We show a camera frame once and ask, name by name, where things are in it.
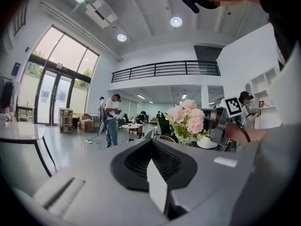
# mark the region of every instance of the ceiling air conditioning unit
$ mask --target ceiling air conditioning unit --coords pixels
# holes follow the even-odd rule
[[[93,4],[87,3],[86,9],[86,14],[101,28],[109,26],[117,19],[113,9],[104,0],[96,0]]]

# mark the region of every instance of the pink flower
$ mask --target pink flower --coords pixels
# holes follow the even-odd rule
[[[204,128],[203,119],[200,117],[193,117],[187,121],[187,131],[191,134],[197,134]]]
[[[175,123],[181,123],[186,116],[186,112],[178,105],[175,108],[169,109],[167,114],[173,118]]]
[[[195,109],[197,107],[197,104],[194,100],[185,100],[182,104],[180,104],[181,107],[185,109]]]
[[[204,119],[205,114],[198,108],[192,109],[189,111],[189,117],[200,117],[202,121]]]

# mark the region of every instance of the ceiling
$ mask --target ceiling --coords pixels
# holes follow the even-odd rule
[[[187,94],[185,99],[195,100],[198,105],[202,105],[201,86],[181,85],[181,86],[151,86],[143,88],[127,88],[116,91],[120,96],[133,99],[138,102],[152,101],[159,104],[179,104],[183,94]],[[223,86],[208,87],[209,102],[215,102],[224,97]]]
[[[262,8],[247,2],[226,9],[200,8],[200,13],[196,15],[181,0],[105,0],[118,19],[102,29],[85,14],[84,4],[74,11],[77,5],[75,0],[46,1],[87,29],[119,56],[128,51],[128,47],[134,47],[141,41],[150,40],[152,45],[156,44],[153,42],[154,37],[159,40],[168,33],[176,36],[183,32],[202,30],[238,39],[268,23]],[[174,16],[183,20],[181,27],[171,26],[170,19]],[[116,38],[119,33],[124,33],[128,40],[119,42]]]

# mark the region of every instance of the door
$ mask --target door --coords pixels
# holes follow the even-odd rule
[[[37,107],[37,122],[46,126],[56,126],[58,123],[58,108],[69,106],[68,96],[72,78],[51,69],[46,69],[42,75],[35,105]]]

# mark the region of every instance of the white label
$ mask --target white label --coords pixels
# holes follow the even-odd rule
[[[234,168],[234,167],[236,167],[236,164],[238,161],[233,160],[233,159],[224,158],[224,157],[217,157],[214,159],[214,162]]]
[[[167,183],[162,178],[152,159],[147,167],[146,175],[150,188],[150,198],[159,210],[164,213],[167,197]]]

